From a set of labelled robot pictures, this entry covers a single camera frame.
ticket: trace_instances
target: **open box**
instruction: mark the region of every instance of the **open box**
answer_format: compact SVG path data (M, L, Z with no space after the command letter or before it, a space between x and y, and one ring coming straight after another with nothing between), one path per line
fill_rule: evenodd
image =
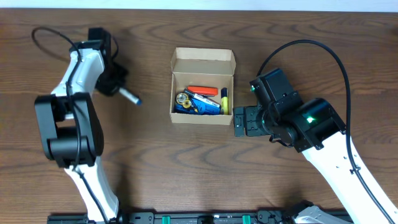
M170 117L173 123L229 125L233 116L235 57L232 50L177 47L172 57L172 93ZM188 86L218 89L209 99L221 104L221 89L228 89L229 115L195 115L175 113L175 95Z

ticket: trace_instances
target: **green strip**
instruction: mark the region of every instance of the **green strip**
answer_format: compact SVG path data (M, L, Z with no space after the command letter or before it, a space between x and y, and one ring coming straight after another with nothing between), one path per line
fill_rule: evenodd
M170 224L170 223L171 223L170 217L162 217L162 224Z
M242 219L243 219L243 224L251 224L250 215L244 215L242 216Z

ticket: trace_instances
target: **green light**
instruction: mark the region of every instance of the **green light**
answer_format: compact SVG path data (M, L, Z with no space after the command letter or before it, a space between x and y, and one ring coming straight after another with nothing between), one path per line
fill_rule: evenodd
M312 121L315 121L315 118L309 116L309 117L307 118L307 121L308 121L309 123L311 123Z

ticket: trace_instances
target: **wooden table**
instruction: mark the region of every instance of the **wooden table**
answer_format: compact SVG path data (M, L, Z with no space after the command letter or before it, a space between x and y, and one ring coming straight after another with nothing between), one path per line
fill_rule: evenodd
M45 223L51 213L84 213L74 185L43 154L34 111L67 63L37 49L30 31L53 27L75 41L105 27L121 46L116 59L130 71L138 107L121 96L94 94L105 137L104 168L123 207L165 211L256 210L302 199L342 205L324 178L294 149L268 138L236 138L233 126L172 124L170 59L176 47L232 49L234 105L256 103L248 82L276 48L319 40L345 63L352 89L357 150L398 204L397 14L140 10L0 10L0 222ZM41 42L68 58L53 35ZM327 99L345 119L340 70L322 49L297 45L267 69L282 68L305 100Z

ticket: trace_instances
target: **red object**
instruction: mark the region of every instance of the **red object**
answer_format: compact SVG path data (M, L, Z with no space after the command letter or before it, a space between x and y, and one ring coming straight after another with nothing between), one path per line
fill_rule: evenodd
M205 96L216 96L218 94L218 89L212 87L188 86L188 90Z

